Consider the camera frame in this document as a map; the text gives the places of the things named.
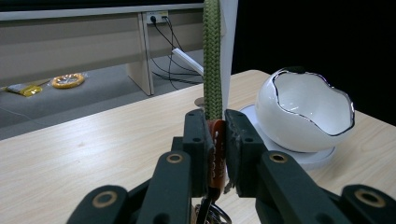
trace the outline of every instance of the table surface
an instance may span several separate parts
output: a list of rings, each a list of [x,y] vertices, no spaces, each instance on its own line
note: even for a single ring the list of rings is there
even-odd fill
[[[228,108],[254,104],[268,77],[233,75]],[[91,190],[137,187],[183,135],[184,116],[202,96],[201,84],[0,141],[0,223],[65,223]],[[363,184],[396,198],[396,127],[356,111],[356,126],[331,162],[308,174],[336,194]],[[259,223],[254,202],[232,190],[217,204],[233,223]]]

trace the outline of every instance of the power outlet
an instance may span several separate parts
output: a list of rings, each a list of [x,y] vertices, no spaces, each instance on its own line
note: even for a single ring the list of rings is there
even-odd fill
[[[146,13],[148,24],[152,24],[151,17],[155,18],[156,23],[166,22],[164,17],[168,17],[168,11],[150,11]]]

